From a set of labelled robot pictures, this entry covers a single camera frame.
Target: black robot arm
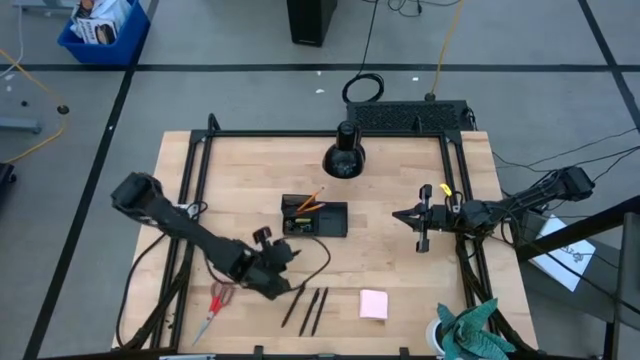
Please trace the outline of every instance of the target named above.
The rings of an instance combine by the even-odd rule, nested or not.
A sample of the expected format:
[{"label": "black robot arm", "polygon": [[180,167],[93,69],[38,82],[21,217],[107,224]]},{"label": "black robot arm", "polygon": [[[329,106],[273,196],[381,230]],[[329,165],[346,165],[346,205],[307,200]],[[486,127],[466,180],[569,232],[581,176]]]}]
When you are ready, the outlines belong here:
[{"label": "black robot arm", "polygon": [[420,203],[413,209],[392,215],[420,233],[416,251],[429,251],[428,230],[483,237],[493,233],[506,216],[520,217],[524,212],[552,200],[580,201],[592,194],[595,184],[582,168],[570,166],[548,173],[529,189],[501,201],[469,200],[459,206],[429,207],[431,185],[420,189]]},{"label": "black robot arm", "polygon": [[112,205],[131,219],[157,227],[170,237],[185,239],[202,249],[213,267],[241,286],[270,300],[291,289],[279,274],[298,254],[283,240],[267,241],[264,227],[253,234],[260,251],[240,240],[216,236],[193,221],[186,210],[174,207],[164,197],[162,185],[150,175],[131,173],[111,194]]}]

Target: white paper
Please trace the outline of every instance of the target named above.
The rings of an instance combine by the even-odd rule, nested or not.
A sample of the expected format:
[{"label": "white paper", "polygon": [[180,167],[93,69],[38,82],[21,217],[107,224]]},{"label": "white paper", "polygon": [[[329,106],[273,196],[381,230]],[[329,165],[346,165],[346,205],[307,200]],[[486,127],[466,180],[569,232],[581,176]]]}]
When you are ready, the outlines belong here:
[{"label": "white paper", "polygon": [[[554,215],[547,220],[544,224],[537,238],[541,238],[545,235],[556,232],[567,225],[562,222],[562,220],[558,219]],[[582,275],[584,271],[587,269],[589,262],[591,261],[591,255],[585,254],[593,254],[596,248],[591,245],[586,240],[580,240],[577,243],[571,244],[562,249],[557,249],[551,251],[549,254],[554,258],[558,259],[564,265],[566,265],[569,269],[575,271],[576,273]],[[560,284],[564,285],[569,291],[575,291],[578,283],[580,282],[580,278],[567,271],[567,269],[563,268],[559,265],[555,260],[553,260],[548,255],[540,255],[535,258],[529,260],[533,265],[537,266],[540,270],[542,270],[547,275],[551,276]]]}]

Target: sticky note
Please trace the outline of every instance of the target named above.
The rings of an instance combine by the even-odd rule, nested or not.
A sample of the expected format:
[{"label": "sticky note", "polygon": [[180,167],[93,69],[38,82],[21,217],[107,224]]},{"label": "sticky note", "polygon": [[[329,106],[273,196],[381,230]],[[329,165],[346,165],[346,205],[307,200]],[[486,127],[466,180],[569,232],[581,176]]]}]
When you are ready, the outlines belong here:
[{"label": "sticky note", "polygon": [[386,320],[388,317],[389,295],[384,291],[360,290],[360,317]]}]

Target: yellow cable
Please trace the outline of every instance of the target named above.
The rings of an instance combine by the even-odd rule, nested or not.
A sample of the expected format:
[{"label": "yellow cable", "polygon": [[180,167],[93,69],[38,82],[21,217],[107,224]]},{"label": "yellow cable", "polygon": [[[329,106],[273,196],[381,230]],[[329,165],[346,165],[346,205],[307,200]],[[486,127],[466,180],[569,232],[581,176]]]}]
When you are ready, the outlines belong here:
[{"label": "yellow cable", "polygon": [[[31,74],[29,74],[28,71],[26,71],[25,69],[22,68],[22,66],[20,66],[20,64],[18,64],[11,56],[9,56],[4,50],[0,49],[0,55],[4,56],[7,60],[9,60],[9,62],[11,62],[12,65],[14,65],[16,67],[16,69],[20,70],[24,76],[27,77],[27,79],[31,80],[32,82],[34,82],[36,85],[38,85],[38,87],[40,87],[42,90],[44,90],[44,92],[46,92],[49,96],[51,96],[52,98],[54,98],[59,105],[63,105],[65,104],[64,99],[56,94],[55,92],[49,90],[49,88],[47,88],[46,86],[44,86],[44,84],[42,84],[40,81],[38,81],[36,78],[34,78],[33,76],[31,76]],[[64,133],[64,130],[67,126],[67,121],[66,121],[66,117],[68,115],[62,115],[62,119],[60,122],[60,129],[58,129],[58,131],[51,135],[50,137],[44,139],[41,143],[31,147],[30,149],[28,149],[27,151],[23,152],[22,154],[11,158],[9,160],[4,161],[7,164],[12,164],[28,155],[30,155],[31,153],[33,153],[34,151],[42,148],[43,146],[47,145],[48,143],[52,142],[53,140],[57,139],[60,137],[60,135],[62,135],[62,133]]]},{"label": "yellow cable", "polygon": [[438,67],[436,68],[436,77],[435,79],[433,79],[433,85],[431,86],[431,94],[436,93],[436,87],[438,86],[438,79],[440,78],[440,68],[442,67],[444,54],[447,52],[447,47],[449,46],[449,40],[451,40],[451,36],[456,31],[456,26],[458,25],[458,20],[460,20],[460,13],[462,12],[463,5],[464,0],[460,0],[460,2],[458,2],[458,6],[456,6],[456,13],[453,16],[453,23],[451,23],[449,32],[447,32],[447,36],[444,39],[444,44],[442,44],[442,50],[440,50],[440,58],[438,59]]}]

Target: floor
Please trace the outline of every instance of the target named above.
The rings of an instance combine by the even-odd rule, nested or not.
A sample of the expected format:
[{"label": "floor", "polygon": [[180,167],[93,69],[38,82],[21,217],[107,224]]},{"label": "floor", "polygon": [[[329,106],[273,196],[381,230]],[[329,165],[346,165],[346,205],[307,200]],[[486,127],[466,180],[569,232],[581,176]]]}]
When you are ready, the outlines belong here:
[{"label": "floor", "polygon": [[[0,213],[0,286],[11,289],[0,297],[2,359],[23,356],[62,247],[74,237],[68,236],[74,218],[82,231],[40,356],[109,349],[138,232],[110,208],[109,193],[128,172],[153,171],[164,131],[202,128],[210,112],[225,129],[331,129],[345,119],[340,92],[362,59],[373,4],[340,1],[317,49],[291,43],[283,0],[141,3],[152,25],[135,73],[75,65],[56,43],[67,15],[23,14],[23,63],[67,99],[73,118],[64,136],[17,164],[19,181]],[[380,3],[367,63],[386,70],[384,100],[419,100],[431,86],[455,7],[423,7],[420,17],[406,18]],[[414,9],[409,2],[405,11]],[[604,41],[594,36],[589,9]],[[468,0],[438,98],[467,100],[494,150],[520,163],[631,129],[640,122],[631,97],[640,97],[639,14],[634,0]],[[17,26],[17,10],[3,2],[0,48],[11,54],[19,53]],[[23,76],[0,84],[3,116],[44,124],[40,135],[1,132],[4,160],[55,132],[59,120],[55,104]],[[369,85],[354,86],[352,98],[371,96]],[[637,143],[632,132],[540,168]],[[595,175],[612,162],[585,168]],[[590,214],[637,194],[639,167],[640,156],[629,156],[598,181],[589,200],[556,212]],[[538,178],[520,168],[500,169],[499,176],[507,191]],[[597,237],[613,246],[619,239],[619,231]],[[528,297],[542,349],[573,356],[602,351],[602,322],[538,294]],[[623,335],[621,359],[635,358],[640,335],[630,329]]]}]

